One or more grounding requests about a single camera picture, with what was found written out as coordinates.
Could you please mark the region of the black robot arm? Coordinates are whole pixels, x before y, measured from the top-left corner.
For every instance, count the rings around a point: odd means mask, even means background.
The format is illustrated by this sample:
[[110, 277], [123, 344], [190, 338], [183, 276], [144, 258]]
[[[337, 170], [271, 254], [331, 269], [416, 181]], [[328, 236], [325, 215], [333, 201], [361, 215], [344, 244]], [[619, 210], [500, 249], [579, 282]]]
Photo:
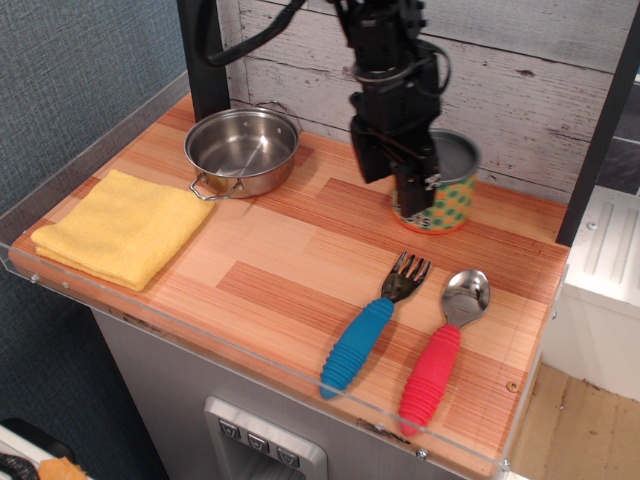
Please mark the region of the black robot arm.
[[397, 207], [410, 217], [432, 206], [441, 179], [430, 126], [449, 81], [439, 72], [444, 52], [419, 37], [421, 1], [338, 1], [335, 8], [361, 85], [350, 97], [361, 174], [368, 183], [394, 177]]

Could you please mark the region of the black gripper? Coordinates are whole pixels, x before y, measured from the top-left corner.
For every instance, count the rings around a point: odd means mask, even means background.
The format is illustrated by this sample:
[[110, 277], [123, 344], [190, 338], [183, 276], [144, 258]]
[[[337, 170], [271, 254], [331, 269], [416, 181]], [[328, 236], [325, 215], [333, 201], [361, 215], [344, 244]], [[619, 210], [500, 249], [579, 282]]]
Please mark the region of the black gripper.
[[427, 149], [417, 157], [401, 156], [391, 167], [383, 139], [392, 140], [396, 153], [417, 151], [430, 123], [441, 113], [440, 97], [426, 95], [417, 83], [409, 82], [381, 89], [369, 86], [352, 94], [350, 103], [355, 109], [351, 141], [364, 180], [371, 183], [393, 173], [402, 217], [430, 208], [441, 183], [437, 153]]

